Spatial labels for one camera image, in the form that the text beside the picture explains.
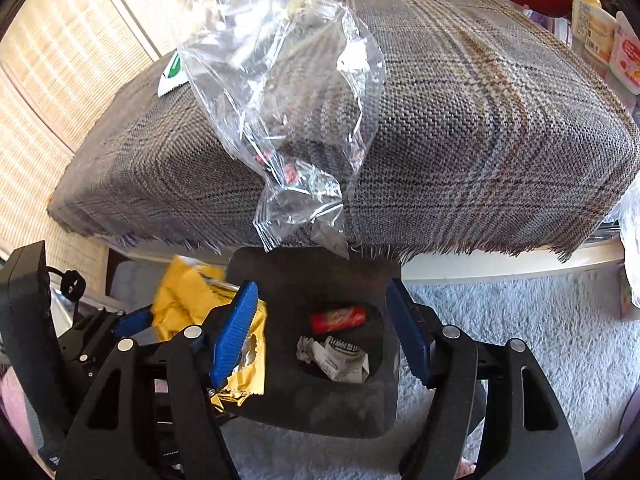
red wrapper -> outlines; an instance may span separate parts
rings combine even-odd
[[[334,332],[343,328],[351,328],[363,324],[367,320],[367,312],[362,306],[339,308],[329,312],[311,315],[311,330],[314,334]]]

woven plaid fabric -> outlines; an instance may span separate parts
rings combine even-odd
[[[339,1],[367,23],[388,69],[379,130],[346,202],[353,248],[406,261],[549,246],[567,258],[640,170],[640,133],[622,104],[514,10],[495,0]],[[85,235],[259,245],[262,180],[223,151],[188,86],[156,97],[166,63],[116,95],[50,215]],[[310,131],[349,110],[343,98],[309,110]],[[297,143],[296,155],[330,167],[323,146]],[[301,230],[286,244],[311,241]]]

metal bolt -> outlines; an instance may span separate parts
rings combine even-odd
[[[184,336],[187,339],[196,339],[202,334],[202,329],[197,325],[191,325],[184,329]]]
[[[121,352],[126,352],[127,350],[131,350],[133,348],[133,339],[121,339],[118,343],[118,350]]]
[[[449,339],[458,339],[460,337],[460,329],[457,326],[445,325],[442,327],[442,335]]]
[[[524,352],[527,349],[527,345],[522,339],[512,339],[509,346],[516,352]]]

red print on plastic bag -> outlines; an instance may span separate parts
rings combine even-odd
[[[637,45],[631,43],[629,40],[625,40],[622,42],[622,50],[625,51],[627,57],[634,63],[640,61],[640,48],[638,48]]]

floor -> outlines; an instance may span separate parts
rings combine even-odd
[[[119,267],[112,293],[132,306],[148,304],[162,272],[159,264]],[[616,266],[410,291],[416,301],[433,306],[443,322],[473,338],[503,344],[518,336],[528,342],[567,414],[584,468],[615,443],[640,377],[640,323],[620,321]],[[398,461],[417,437],[430,402],[431,392],[402,360],[397,421],[381,438],[322,437],[242,419],[228,423],[223,433],[243,478],[395,479]],[[475,458],[480,435],[481,428],[469,437],[466,458]]]

